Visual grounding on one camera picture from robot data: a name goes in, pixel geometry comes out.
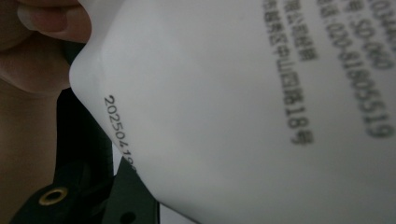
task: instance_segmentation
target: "brass ring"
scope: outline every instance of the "brass ring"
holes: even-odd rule
[[[47,191],[43,194],[38,203],[43,206],[50,206],[63,200],[67,196],[67,188],[59,187]]]

